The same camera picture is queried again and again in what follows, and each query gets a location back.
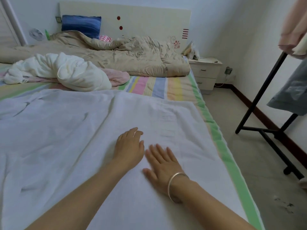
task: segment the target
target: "tile floor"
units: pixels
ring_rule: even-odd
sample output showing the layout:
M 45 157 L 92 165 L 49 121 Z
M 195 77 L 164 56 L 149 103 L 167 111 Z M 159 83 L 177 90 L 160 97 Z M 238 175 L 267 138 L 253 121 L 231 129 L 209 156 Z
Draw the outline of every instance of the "tile floor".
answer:
M 247 107 L 230 89 L 214 88 L 211 95 L 203 97 L 245 178 L 266 230 L 306 230 L 307 192 L 299 187 L 297 178 L 283 174 L 285 164 L 258 132 L 242 130 L 235 134 Z M 245 125 L 265 127 L 254 114 Z M 272 139 L 307 176 L 307 170 L 293 155 Z

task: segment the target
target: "hand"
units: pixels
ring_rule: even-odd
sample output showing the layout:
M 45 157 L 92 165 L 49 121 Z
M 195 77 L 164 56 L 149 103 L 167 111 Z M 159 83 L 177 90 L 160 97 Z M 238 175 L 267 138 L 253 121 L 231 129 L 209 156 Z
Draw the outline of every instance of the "hand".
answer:
M 170 148 L 167 147 L 165 152 L 159 144 L 157 144 L 156 147 L 153 145 L 149 146 L 149 150 L 146 150 L 145 156 L 152 166 L 153 171 L 150 169 L 143 169 L 144 175 L 155 189 L 168 195 L 167 186 L 170 178 L 175 173 L 184 173 L 176 157 Z M 172 184 L 175 183 L 177 179 L 180 180 L 179 177 L 182 176 L 175 176 L 172 180 Z
M 144 141 L 140 142 L 141 135 L 143 132 L 135 127 L 117 139 L 113 159 L 120 162 L 127 170 L 134 168 L 144 156 Z

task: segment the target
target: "beige comforter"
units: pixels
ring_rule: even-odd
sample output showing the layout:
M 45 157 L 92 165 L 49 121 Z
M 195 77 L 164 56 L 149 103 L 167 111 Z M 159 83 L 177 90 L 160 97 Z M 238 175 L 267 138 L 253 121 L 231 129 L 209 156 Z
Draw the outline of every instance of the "beige comforter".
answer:
M 128 72 L 133 76 L 176 77 L 190 72 L 189 63 L 170 43 L 145 37 L 120 38 L 112 42 L 91 39 L 78 31 L 65 31 L 35 46 L 0 47 L 0 62 L 13 64 L 35 54 L 75 55 L 102 68 Z

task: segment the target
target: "nightstand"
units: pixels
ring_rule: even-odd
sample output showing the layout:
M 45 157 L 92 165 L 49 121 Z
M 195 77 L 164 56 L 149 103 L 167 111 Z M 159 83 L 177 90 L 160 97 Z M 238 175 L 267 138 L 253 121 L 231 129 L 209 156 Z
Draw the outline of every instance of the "nightstand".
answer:
M 213 57 L 189 60 L 189 63 L 201 93 L 210 94 L 223 63 Z

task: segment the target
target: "white sheet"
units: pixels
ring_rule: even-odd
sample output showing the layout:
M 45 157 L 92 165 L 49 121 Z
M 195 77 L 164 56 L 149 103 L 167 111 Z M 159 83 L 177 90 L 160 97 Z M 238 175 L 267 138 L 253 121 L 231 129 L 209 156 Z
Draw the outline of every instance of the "white sheet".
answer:
M 135 126 L 144 131 L 145 147 L 169 146 L 192 180 L 247 219 L 193 103 L 49 89 L 0 102 L 2 228 L 27 227 L 107 163 L 117 137 Z M 88 229 L 202 229 L 151 187 L 145 167 L 143 158 L 122 178 Z
M 18 61 L 10 67 L 3 80 L 6 84 L 18 84 L 28 82 L 27 77 L 56 78 L 62 85 L 82 92 L 112 87 L 106 73 L 92 62 L 63 52 L 36 54 Z

